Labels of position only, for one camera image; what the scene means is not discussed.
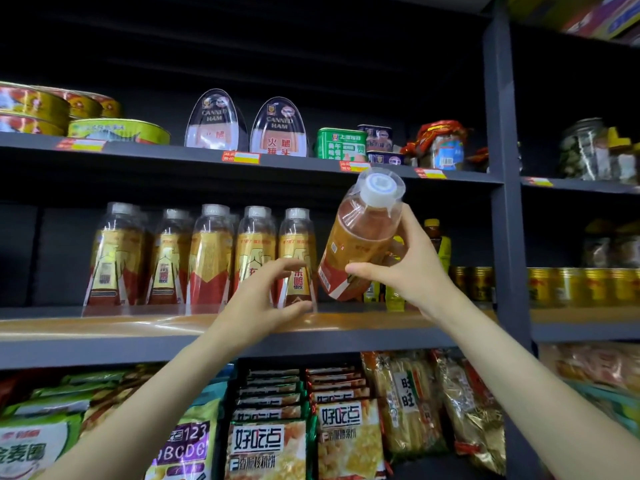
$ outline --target shelf post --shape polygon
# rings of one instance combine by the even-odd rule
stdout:
[[[506,0],[496,0],[483,36],[484,97],[491,173],[503,184],[492,192],[495,286],[500,325],[532,352],[520,162]],[[538,456],[506,418],[508,480],[540,480]]]

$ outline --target red and yellow price tag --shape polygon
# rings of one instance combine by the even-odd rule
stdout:
[[[446,180],[447,176],[442,170],[433,168],[414,168],[416,175],[420,178],[436,178],[438,180]]]
[[[57,150],[68,152],[101,152],[104,148],[104,139],[64,138],[56,145]]]
[[[260,153],[223,152],[222,161],[227,163],[252,163],[260,165]]]
[[[368,163],[340,161],[341,171],[354,171],[356,173],[359,173],[361,171],[366,170],[367,168],[371,168],[371,165]]]
[[[553,187],[553,183],[548,178],[542,177],[525,177],[526,181],[531,185],[536,185],[538,187]]]

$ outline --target white bottle cap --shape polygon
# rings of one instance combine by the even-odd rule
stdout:
[[[271,209],[259,205],[250,205],[244,209],[244,215],[247,217],[271,217]]]
[[[164,218],[185,221],[189,218],[189,211],[183,209],[164,209]]]
[[[291,209],[287,209],[285,213],[285,219],[309,220],[309,209],[303,209],[302,207],[293,207]]]
[[[132,203],[109,202],[107,204],[107,212],[110,214],[126,214],[130,216],[136,215],[136,206]]]
[[[229,208],[226,205],[220,205],[217,203],[206,203],[202,206],[203,216],[228,216]]]
[[[396,203],[397,184],[391,176],[385,173],[368,175],[360,188],[362,201],[377,208],[389,208]]]

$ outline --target purple can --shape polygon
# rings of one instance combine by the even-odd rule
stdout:
[[[404,155],[392,152],[367,152],[369,163],[385,163],[387,165],[402,165]]]
[[[368,152],[390,152],[394,149],[394,133],[388,126],[358,125],[360,131],[367,133]]]

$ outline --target hand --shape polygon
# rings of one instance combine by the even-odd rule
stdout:
[[[299,301],[284,308],[274,308],[269,302],[274,282],[290,277],[293,271],[305,266],[306,263],[299,259],[269,261],[240,283],[209,330],[214,334],[224,333],[233,341],[228,345],[240,352],[265,338],[283,323],[310,311],[310,301]]]
[[[429,236],[413,215],[411,207],[405,203],[398,234],[406,247],[394,241],[390,250],[402,258],[399,262],[395,259],[386,260],[391,265],[389,267],[368,262],[349,263],[345,271],[395,288],[423,315],[437,321],[460,291],[444,272]]]

